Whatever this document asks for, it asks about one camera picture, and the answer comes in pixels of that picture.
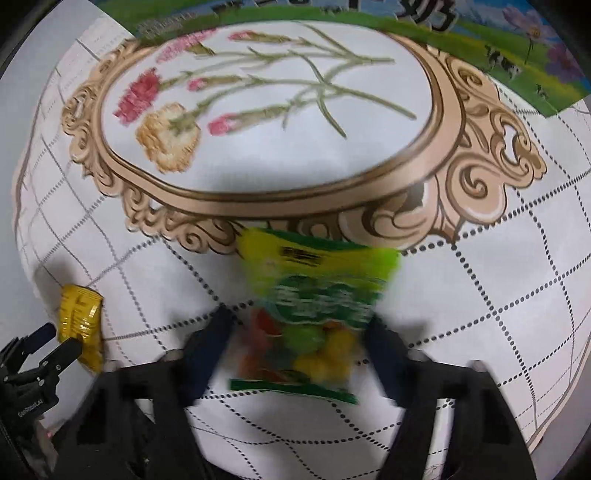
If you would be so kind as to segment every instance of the white tablecloth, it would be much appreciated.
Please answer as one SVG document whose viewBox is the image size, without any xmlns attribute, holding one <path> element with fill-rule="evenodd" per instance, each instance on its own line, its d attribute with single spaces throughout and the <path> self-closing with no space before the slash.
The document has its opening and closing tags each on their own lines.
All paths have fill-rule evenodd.
<svg viewBox="0 0 591 480">
<path fill-rule="evenodd" d="M 220 302 L 248 318 L 254 297 L 238 256 L 220 251 L 227 245 L 212 242 L 197 253 L 170 232 L 150 235 L 129 215 L 126 223 L 128 204 L 117 193 L 99 191 L 96 172 L 95 179 L 85 177 L 71 161 L 64 103 L 127 37 L 108 17 L 97 20 L 49 78 L 16 172 L 15 234 L 48 313 L 56 316 L 66 283 L 97 290 L 105 298 L 108 358 L 136 365 L 181 346 Z M 455 222 L 457 242 L 429 233 L 403 248 L 402 267 L 377 310 L 410 347 L 437 361 L 485 361 L 532 449 L 589 353 L 591 127 L 589 116 L 574 109 L 545 119 L 506 87 L 499 91 L 547 171 L 524 188 L 506 185 L 498 220 Z M 576 108 L 587 111 L 583 102 Z M 221 227 L 214 222 L 209 228 Z M 224 359 L 204 398 L 187 409 L 210 461 L 245 478 L 375 476 L 403 411 L 383 398 L 371 365 L 356 367 L 361 404 L 351 406 L 231 393 L 232 360 Z M 427 479 L 436 478 L 444 462 L 452 408 L 453 401 L 441 400 Z"/>
</svg>

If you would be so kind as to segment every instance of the table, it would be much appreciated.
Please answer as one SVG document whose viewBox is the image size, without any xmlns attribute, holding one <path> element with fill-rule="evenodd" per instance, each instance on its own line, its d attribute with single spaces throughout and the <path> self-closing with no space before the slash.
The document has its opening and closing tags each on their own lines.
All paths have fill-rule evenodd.
<svg viewBox="0 0 591 480">
<path fill-rule="evenodd" d="M 122 43 L 128 33 L 100 18 L 51 75 L 18 169 L 17 244 L 37 294 L 56 312 L 61 285 L 96 289 L 105 297 L 108 357 L 133 365 L 180 346 L 220 301 L 248 318 L 254 297 L 235 254 L 245 227 L 396 247 L 402 267 L 378 312 L 437 361 L 484 360 L 533 449 L 589 353 L 587 116 L 569 109 L 544 119 L 463 62 L 402 38 L 318 23 L 250 28 L 319 43 L 314 28 L 321 28 L 348 47 L 355 36 L 355 54 L 396 63 L 339 78 L 353 94 L 335 92 L 345 98 L 328 103 L 333 121 L 302 106 L 283 130 L 285 88 L 314 82 L 301 58 L 285 59 L 287 87 L 266 85 L 263 95 L 249 89 L 194 112 L 183 143 L 167 144 L 167 153 L 154 141 L 167 138 L 154 131 L 167 125 L 166 114 L 190 111 L 191 102 L 237 84 L 247 70 L 231 65 L 223 80 L 217 73 L 193 86 L 179 81 L 150 99 L 159 116 L 134 119 L 121 104 L 132 83 L 157 75 L 163 82 L 186 64 L 214 60 L 199 57 L 201 47 L 193 58 L 176 43 L 156 50 Z M 241 30 L 211 32 L 199 45 L 246 53 L 247 44 L 234 40 Z M 289 53 L 281 43 L 256 49 Z M 326 75 L 334 61 L 314 65 Z M 255 78 L 285 84 L 282 69 L 270 65 Z M 372 80 L 382 77 L 396 88 Z M 218 83 L 208 90 L 203 82 L 212 78 Z M 370 101 L 352 103 L 359 93 Z M 583 102 L 577 108 L 586 111 Z M 277 135 L 282 143 L 273 144 Z M 319 157 L 329 167 L 314 161 L 314 148 L 324 149 Z M 376 160 L 385 154 L 386 162 Z M 247 478 L 376 472 L 402 412 L 380 395 L 366 361 L 356 372 L 355 407 L 230 393 L 233 360 L 225 358 L 207 395 L 188 409 L 210 461 Z M 452 409 L 441 401 L 427 479 L 444 461 Z"/>
</svg>

